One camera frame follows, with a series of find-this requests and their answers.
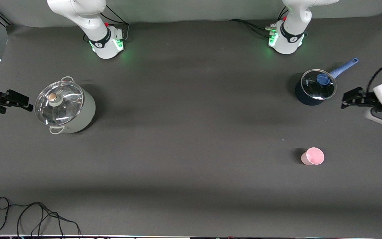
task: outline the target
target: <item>gray table surface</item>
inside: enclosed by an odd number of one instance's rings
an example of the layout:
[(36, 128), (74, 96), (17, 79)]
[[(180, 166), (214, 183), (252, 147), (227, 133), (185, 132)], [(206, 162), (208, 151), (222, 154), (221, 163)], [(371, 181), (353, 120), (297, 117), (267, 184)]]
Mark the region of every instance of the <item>gray table surface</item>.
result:
[[(241, 23), (133, 24), (126, 50), (103, 60), (78, 27), (11, 28), (0, 91), (34, 102), (68, 75), (97, 113), (59, 136), (34, 113), (0, 115), (0, 196), (42, 201), (84, 234), (382, 238), (382, 125), (340, 109), (382, 66), (382, 15), (316, 19), (308, 32), (280, 55)], [(293, 96), (303, 72), (353, 57), (331, 100)], [(322, 165), (299, 161), (310, 147)], [(15, 233), (19, 212), (1, 234)], [(27, 212), (23, 232), (39, 217)], [(54, 220), (44, 233), (59, 233)]]

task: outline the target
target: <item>green led light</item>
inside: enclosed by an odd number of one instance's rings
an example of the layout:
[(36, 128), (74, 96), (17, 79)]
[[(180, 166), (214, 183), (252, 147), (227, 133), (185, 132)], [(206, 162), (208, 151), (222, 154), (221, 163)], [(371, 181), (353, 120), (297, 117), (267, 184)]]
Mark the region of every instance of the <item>green led light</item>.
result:
[(113, 39), (113, 42), (115, 43), (115, 46), (116, 46), (117, 50), (119, 50), (119, 51), (123, 50), (122, 40), (115, 40), (115, 39)]
[(302, 42), (303, 42), (303, 38), (304, 38), (304, 34), (303, 34), (303, 36), (301, 37), (301, 41), (300, 41), (300, 43), (298, 44), (299, 46), (301, 46), (301, 44), (302, 44)]
[(90, 44), (91, 47), (92, 47), (92, 51), (95, 52), (94, 46), (92, 45), (91, 41), (89, 41), (89, 44)]
[(275, 43), (276, 43), (276, 41), (277, 41), (277, 39), (278, 39), (278, 33), (276, 32), (275, 35), (271, 36), (271, 38), (273, 38), (273, 39), (271, 39), (271, 40), (269, 41), (269, 45), (270, 45), (271, 47), (274, 47), (274, 46), (275, 46)]

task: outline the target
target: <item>pink cup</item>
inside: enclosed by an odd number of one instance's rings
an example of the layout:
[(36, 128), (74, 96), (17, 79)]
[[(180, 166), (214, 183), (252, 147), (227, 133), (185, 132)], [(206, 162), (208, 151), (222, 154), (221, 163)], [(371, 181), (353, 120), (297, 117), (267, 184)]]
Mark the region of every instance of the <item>pink cup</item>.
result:
[(324, 154), (319, 148), (310, 148), (301, 156), (301, 161), (306, 165), (320, 165), (324, 161)]

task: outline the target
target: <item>blue saucepan handle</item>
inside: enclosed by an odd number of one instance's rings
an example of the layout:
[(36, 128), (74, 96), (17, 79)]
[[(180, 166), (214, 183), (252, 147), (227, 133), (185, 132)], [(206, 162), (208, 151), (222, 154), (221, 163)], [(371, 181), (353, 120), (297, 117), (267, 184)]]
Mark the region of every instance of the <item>blue saucepan handle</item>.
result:
[(359, 62), (359, 59), (354, 58), (346, 62), (344, 65), (340, 66), (338, 69), (335, 69), (331, 71), (331, 76), (335, 79), (337, 78), (341, 73), (349, 69), (350, 67), (354, 66), (356, 63)]

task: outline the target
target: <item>white stockpot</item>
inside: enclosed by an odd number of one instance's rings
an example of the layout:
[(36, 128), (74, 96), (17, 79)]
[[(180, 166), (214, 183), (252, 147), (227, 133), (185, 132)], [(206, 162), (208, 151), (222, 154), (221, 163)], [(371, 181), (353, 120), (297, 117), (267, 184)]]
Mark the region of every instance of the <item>white stockpot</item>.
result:
[(52, 134), (75, 133), (91, 123), (95, 101), (72, 77), (63, 77), (39, 94), (35, 114)]

